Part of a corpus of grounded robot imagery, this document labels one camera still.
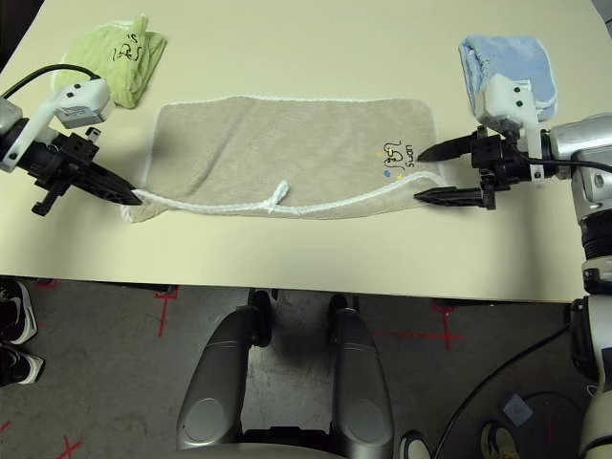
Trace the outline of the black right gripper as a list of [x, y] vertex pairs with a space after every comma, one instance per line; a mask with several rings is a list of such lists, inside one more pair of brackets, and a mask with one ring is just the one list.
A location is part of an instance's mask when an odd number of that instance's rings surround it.
[[471, 152], [470, 162], [479, 172], [479, 188], [435, 187], [414, 195], [420, 202], [442, 207], [496, 209], [496, 193], [532, 180], [531, 165], [514, 138], [489, 135], [478, 126], [472, 137], [440, 142], [421, 153], [418, 161], [448, 161]]

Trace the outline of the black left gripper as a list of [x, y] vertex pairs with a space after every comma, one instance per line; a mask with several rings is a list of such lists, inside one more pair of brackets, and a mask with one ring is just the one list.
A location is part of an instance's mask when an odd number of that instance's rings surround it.
[[47, 191], [32, 212], [47, 215], [55, 200], [62, 196], [90, 166], [90, 188], [105, 201], [139, 206], [142, 200], [133, 192], [134, 187], [121, 176], [98, 164], [92, 164], [98, 152], [96, 142], [100, 131], [89, 127], [82, 138], [73, 133], [59, 135], [50, 144], [33, 142], [18, 162], [18, 166], [35, 178], [34, 184]]

